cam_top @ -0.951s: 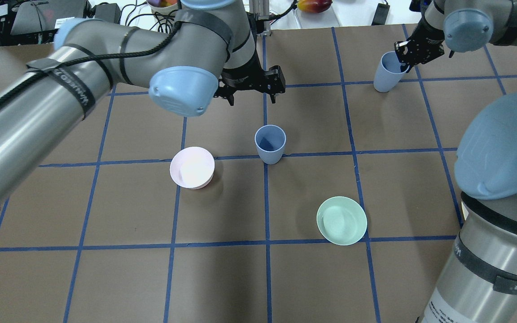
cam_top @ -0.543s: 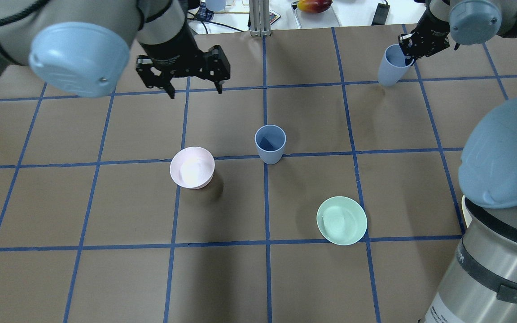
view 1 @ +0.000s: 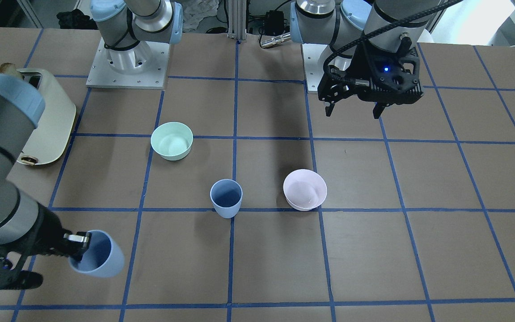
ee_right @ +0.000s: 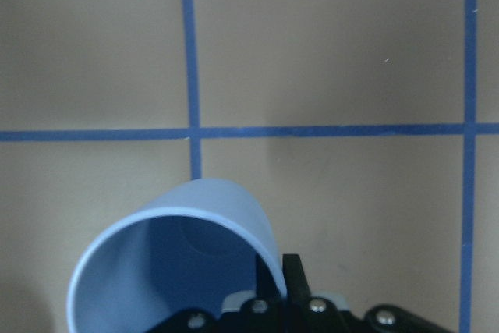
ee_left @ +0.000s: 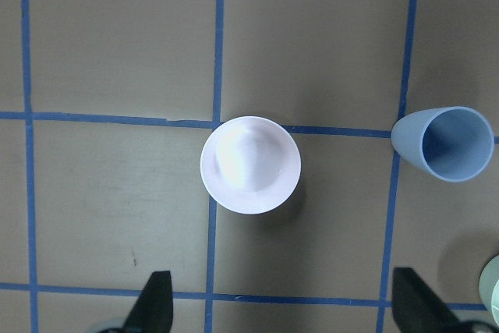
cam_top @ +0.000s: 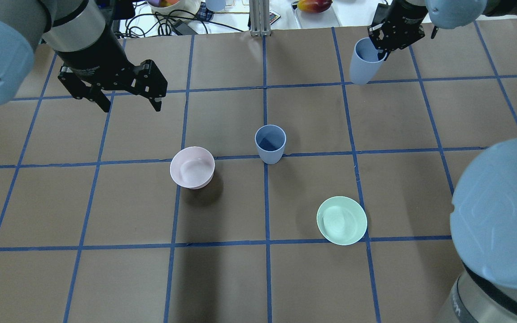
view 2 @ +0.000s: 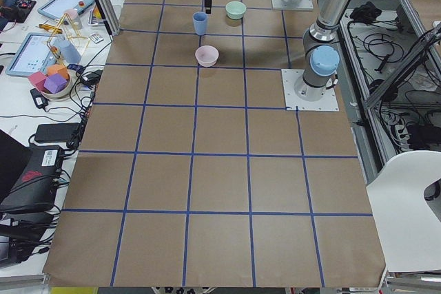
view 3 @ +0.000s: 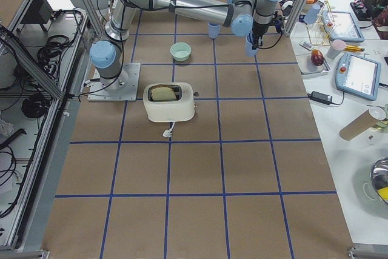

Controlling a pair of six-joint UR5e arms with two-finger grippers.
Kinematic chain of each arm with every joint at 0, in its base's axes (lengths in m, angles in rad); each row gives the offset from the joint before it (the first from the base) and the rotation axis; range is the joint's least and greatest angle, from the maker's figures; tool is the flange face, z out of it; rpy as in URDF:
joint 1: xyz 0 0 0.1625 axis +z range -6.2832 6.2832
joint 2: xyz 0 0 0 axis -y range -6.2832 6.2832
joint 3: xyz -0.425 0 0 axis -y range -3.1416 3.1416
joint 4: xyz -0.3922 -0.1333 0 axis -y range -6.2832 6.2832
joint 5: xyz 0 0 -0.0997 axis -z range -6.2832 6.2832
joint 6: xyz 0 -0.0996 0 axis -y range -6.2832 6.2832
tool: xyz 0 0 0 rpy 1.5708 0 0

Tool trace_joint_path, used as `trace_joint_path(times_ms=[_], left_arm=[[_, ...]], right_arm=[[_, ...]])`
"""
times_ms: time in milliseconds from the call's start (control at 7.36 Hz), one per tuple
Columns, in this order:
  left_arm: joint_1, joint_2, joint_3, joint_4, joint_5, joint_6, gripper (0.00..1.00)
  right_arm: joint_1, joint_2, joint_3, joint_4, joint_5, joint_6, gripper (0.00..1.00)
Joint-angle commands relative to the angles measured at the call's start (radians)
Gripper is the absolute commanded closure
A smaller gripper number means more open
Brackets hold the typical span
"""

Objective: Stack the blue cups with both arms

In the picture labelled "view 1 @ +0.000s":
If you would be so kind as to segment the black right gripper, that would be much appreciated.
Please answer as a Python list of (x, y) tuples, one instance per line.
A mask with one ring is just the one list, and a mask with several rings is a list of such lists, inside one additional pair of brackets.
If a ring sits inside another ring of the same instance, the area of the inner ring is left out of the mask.
[(40, 287), (43, 276), (25, 269), (30, 257), (58, 255), (80, 262), (91, 240), (91, 232), (73, 233), (63, 227), (57, 214), (39, 206), (34, 226), (23, 237), (0, 244), (0, 291)]

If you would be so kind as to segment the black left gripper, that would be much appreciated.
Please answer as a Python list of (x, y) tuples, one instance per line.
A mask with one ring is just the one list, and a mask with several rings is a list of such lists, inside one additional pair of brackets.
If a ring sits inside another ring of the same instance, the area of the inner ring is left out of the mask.
[(386, 52), (364, 42), (356, 46), (348, 67), (339, 67), (333, 60), (329, 71), (343, 80), (332, 79), (324, 73), (317, 88), (317, 98), (325, 102), (328, 118), (337, 102), (351, 96), (374, 102), (374, 119), (380, 119), (390, 105), (414, 104), (423, 97), (416, 47)]

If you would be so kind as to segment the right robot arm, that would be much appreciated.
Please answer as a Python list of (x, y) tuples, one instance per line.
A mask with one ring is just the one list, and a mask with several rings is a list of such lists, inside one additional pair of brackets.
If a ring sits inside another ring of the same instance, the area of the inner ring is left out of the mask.
[(23, 269), (32, 255), (60, 255), (73, 270), (108, 278), (122, 271), (123, 254), (101, 230), (73, 233), (59, 218), (7, 180), (44, 112), (39, 91), (12, 63), (0, 65), (0, 290), (33, 289), (43, 277)]

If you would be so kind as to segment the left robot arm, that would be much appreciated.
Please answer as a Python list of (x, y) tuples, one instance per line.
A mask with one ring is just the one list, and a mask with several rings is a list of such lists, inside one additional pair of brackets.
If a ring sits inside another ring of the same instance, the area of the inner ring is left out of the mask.
[[(392, 105), (423, 97), (416, 43), (439, 0), (295, 0), (290, 33), (296, 43), (325, 45), (317, 62), (317, 98), (331, 116), (340, 100), (373, 102), (380, 118)], [(428, 12), (423, 17), (415, 14)]]

